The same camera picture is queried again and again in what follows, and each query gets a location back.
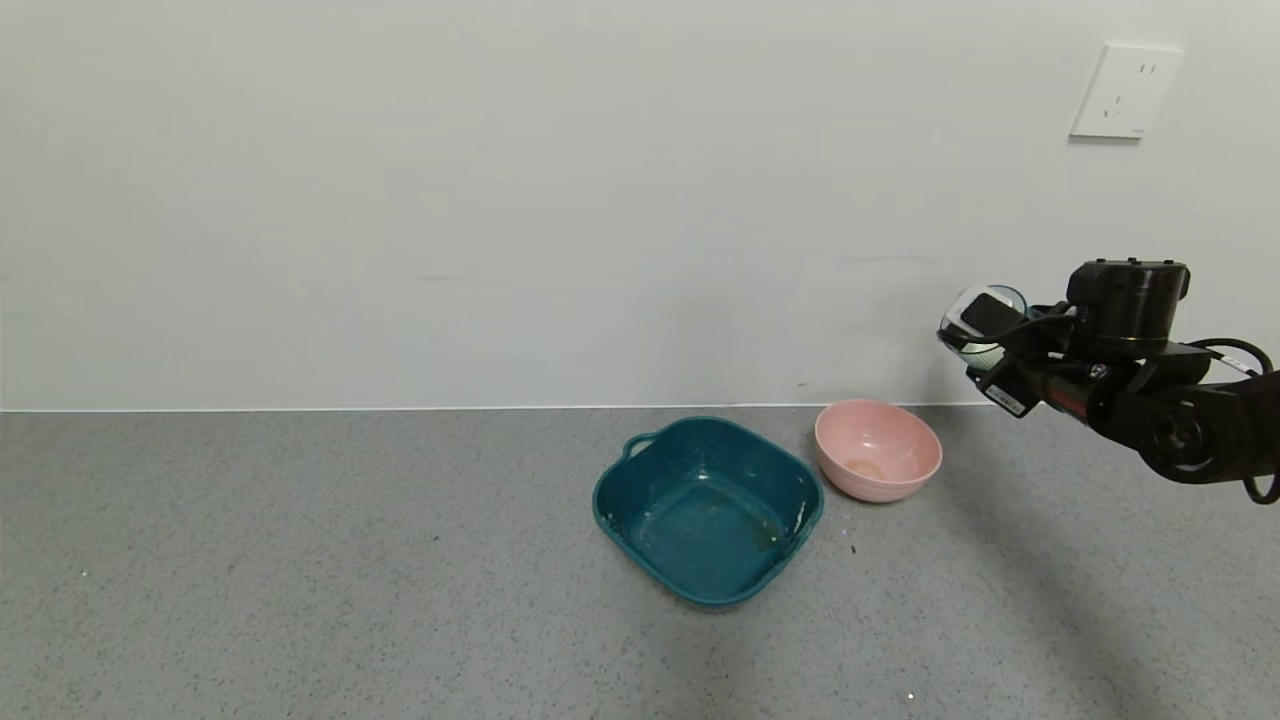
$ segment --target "bowl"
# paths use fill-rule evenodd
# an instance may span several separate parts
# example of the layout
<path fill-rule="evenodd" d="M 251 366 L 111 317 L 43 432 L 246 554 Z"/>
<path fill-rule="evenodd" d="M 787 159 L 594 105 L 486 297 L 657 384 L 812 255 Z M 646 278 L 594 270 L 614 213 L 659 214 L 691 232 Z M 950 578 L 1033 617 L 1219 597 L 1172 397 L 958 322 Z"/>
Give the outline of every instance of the bowl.
<path fill-rule="evenodd" d="M 924 487 L 942 464 L 942 443 L 911 413 L 878 400 L 846 400 L 813 428 L 822 471 L 865 502 L 893 502 Z"/>
<path fill-rule="evenodd" d="M 604 534 L 701 610 L 760 592 L 804 544 L 822 505 L 822 483 L 804 462 L 719 418 L 631 438 L 594 497 Z"/>

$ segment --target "robotic arm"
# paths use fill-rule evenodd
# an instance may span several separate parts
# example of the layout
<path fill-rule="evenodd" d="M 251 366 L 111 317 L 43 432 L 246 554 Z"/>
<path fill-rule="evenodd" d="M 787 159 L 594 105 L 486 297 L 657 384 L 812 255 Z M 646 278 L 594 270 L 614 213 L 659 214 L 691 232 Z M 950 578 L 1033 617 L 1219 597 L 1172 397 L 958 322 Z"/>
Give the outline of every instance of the robotic arm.
<path fill-rule="evenodd" d="M 1138 451 L 1165 478 L 1243 480 L 1253 502 L 1270 505 L 1280 500 L 1280 373 L 1244 341 L 1170 342 L 1189 283 L 1172 260 L 1098 259 L 1071 274 L 1066 301 L 1052 306 L 1027 307 L 1010 288 L 970 288 L 937 336 L 1014 416 L 1046 402 Z M 1217 347 L 1248 352 L 1260 370 Z M 1213 360 L 1247 379 L 1201 384 Z M 1266 492 L 1260 477 L 1272 478 Z"/>

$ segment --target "wall outlet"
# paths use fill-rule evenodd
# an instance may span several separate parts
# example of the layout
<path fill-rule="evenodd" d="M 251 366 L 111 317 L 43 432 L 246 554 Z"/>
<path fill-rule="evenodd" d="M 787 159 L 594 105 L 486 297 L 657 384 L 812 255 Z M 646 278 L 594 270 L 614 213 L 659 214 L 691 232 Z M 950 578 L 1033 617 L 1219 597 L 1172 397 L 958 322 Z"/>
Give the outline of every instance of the wall outlet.
<path fill-rule="evenodd" d="M 1147 137 L 1174 83 L 1181 50 L 1107 45 L 1071 135 Z"/>

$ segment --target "speckled countertop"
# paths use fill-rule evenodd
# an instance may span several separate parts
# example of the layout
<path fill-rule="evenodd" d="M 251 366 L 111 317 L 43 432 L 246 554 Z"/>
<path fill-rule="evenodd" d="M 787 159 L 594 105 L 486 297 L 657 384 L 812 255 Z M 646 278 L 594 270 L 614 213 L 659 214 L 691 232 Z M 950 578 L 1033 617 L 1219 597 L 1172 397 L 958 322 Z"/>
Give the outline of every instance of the speckled countertop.
<path fill-rule="evenodd" d="M 817 410 L 713 413 L 809 457 Z M 718 615 L 590 511 L 689 411 L 3 415 L 0 717 L 1280 715 L 1280 510 L 1048 410 L 919 413 L 937 478 L 828 489 Z"/>

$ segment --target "black cable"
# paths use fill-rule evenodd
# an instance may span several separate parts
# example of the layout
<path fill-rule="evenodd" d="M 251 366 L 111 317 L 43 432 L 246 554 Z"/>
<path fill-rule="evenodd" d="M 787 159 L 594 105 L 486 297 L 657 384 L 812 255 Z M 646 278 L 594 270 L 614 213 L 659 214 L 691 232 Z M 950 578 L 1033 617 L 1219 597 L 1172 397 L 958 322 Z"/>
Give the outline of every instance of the black cable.
<path fill-rule="evenodd" d="M 1244 478 L 1244 492 L 1249 493 L 1249 500 L 1258 505 L 1271 505 L 1280 500 L 1280 473 L 1271 480 L 1271 489 L 1266 495 L 1258 492 L 1257 478 Z"/>
<path fill-rule="evenodd" d="M 1261 347 L 1253 345 L 1252 342 L 1235 340 L 1234 337 L 1210 337 L 1204 340 L 1197 340 L 1196 342 L 1188 342 L 1187 345 L 1192 347 L 1201 347 L 1204 350 L 1208 350 L 1211 347 L 1234 347 L 1236 350 L 1243 350 L 1249 355 L 1252 355 L 1253 359 L 1258 361 L 1258 365 L 1262 365 L 1263 375 L 1268 375 L 1275 370 L 1275 368 L 1271 365 L 1271 357 L 1267 357 L 1267 354 L 1263 352 Z"/>
<path fill-rule="evenodd" d="M 1002 333 L 996 334 L 969 334 L 959 331 L 952 331 L 950 328 L 938 328 L 938 337 L 943 340 L 951 340 L 955 342 L 968 342 L 970 345 L 993 345 L 1002 340 L 1014 337 L 1015 334 L 1034 328 L 1037 325 L 1047 325 L 1051 323 L 1074 323 L 1076 320 L 1075 315 L 1044 315 L 1043 318 L 1036 318 L 1034 320 L 1027 320 L 1025 323 L 1019 323 Z"/>

